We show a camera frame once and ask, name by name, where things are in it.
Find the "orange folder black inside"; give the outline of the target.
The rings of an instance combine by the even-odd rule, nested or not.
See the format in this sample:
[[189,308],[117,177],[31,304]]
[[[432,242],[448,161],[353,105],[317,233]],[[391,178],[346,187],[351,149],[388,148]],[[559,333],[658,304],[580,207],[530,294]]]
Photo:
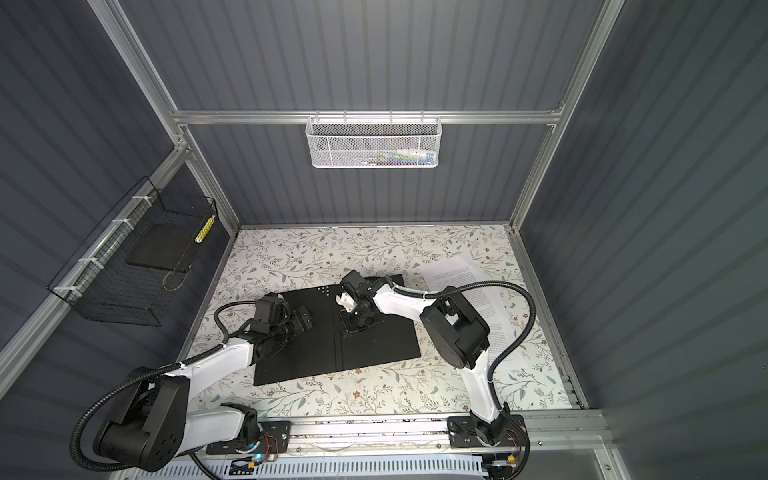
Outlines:
[[421,356],[415,324],[398,316],[379,318],[369,328],[350,333],[336,303],[337,284],[285,291],[291,306],[305,307],[313,326],[288,341],[275,356],[254,367],[253,384],[267,384],[416,359]]

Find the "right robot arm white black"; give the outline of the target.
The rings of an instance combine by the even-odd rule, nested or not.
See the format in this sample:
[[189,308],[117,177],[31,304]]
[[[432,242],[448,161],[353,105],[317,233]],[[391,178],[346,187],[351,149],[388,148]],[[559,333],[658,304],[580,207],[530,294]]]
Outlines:
[[423,325],[440,357],[461,373],[478,441],[496,446],[504,438],[508,413],[491,385],[490,327],[463,295],[485,287],[518,289],[509,282],[480,281],[442,291],[418,291],[389,277],[366,278],[353,270],[340,281],[336,303],[344,309],[342,319],[352,332],[366,330],[386,315]]

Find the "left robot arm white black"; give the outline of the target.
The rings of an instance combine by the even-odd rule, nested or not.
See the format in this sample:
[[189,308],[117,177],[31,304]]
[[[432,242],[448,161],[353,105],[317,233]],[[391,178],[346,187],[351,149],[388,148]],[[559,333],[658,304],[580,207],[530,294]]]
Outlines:
[[280,294],[248,304],[254,314],[236,330],[221,319],[233,303],[214,311],[214,323],[222,334],[214,347],[171,365],[138,368],[99,399],[72,434],[72,458],[93,470],[153,472],[178,455],[195,455],[214,443],[232,442],[241,452],[270,448],[252,407],[224,402],[212,410],[190,409],[191,401],[205,389],[276,356],[313,327],[309,310],[291,306]]

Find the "yellow marker pen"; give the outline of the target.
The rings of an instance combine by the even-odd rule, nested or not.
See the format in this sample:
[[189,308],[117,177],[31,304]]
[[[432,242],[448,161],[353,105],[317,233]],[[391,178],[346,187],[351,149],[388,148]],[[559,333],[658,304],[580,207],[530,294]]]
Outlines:
[[206,239],[207,235],[208,235],[208,234],[209,234],[209,232],[211,231],[211,229],[212,229],[212,227],[214,226],[215,222],[216,222],[216,215],[215,215],[215,214],[213,214],[213,215],[211,215],[211,216],[210,216],[210,217],[209,217],[209,218],[208,218],[208,219],[205,221],[205,223],[203,224],[203,226],[200,228],[200,230],[199,230],[199,231],[198,231],[198,233],[196,234],[196,236],[195,236],[195,238],[194,238],[194,242],[195,242],[196,244],[201,244],[201,243],[202,243],[202,242],[203,242],[203,241]]

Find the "black pad in basket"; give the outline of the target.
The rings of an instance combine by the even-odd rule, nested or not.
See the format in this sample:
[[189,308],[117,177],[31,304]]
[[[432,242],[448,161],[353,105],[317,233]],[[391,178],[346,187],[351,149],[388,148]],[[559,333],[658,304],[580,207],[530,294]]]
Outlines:
[[196,244],[193,229],[171,225],[153,225],[129,253],[127,263],[167,272],[187,273],[202,244]]

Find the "white vented cover strip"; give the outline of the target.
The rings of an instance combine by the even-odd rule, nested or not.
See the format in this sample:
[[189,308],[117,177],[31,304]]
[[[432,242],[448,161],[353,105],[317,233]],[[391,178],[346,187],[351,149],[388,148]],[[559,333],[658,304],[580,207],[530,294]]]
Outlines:
[[288,457],[261,464],[245,460],[205,459],[203,465],[219,479],[488,477],[480,457],[455,454]]

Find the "pens in white basket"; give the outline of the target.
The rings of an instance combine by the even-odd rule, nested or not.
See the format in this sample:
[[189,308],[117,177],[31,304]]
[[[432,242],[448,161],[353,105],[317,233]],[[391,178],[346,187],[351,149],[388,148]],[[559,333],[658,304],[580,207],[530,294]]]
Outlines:
[[356,161],[364,165],[378,166],[434,166],[438,163],[438,153],[419,148],[385,150],[358,157]]

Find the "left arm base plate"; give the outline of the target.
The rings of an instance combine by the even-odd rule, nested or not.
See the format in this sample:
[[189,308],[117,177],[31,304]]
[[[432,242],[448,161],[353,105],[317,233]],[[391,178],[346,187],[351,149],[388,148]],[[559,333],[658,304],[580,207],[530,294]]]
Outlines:
[[241,433],[233,440],[205,447],[207,455],[278,455],[285,453],[290,440],[289,421],[260,421],[255,432]]

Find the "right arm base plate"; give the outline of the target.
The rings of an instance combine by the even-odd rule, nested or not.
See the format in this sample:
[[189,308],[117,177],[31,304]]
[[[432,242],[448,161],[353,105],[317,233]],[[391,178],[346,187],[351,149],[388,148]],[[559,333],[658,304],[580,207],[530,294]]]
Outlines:
[[520,415],[502,413],[492,422],[474,415],[451,416],[447,419],[447,428],[449,443],[454,449],[520,448],[530,444],[524,419]]

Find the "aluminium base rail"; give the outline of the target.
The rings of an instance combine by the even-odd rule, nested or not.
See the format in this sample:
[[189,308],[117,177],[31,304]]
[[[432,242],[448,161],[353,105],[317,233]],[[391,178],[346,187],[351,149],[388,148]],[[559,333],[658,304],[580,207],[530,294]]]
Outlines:
[[[454,453],[449,413],[292,417],[280,458]],[[524,411],[533,451],[593,450],[615,445],[599,410]]]

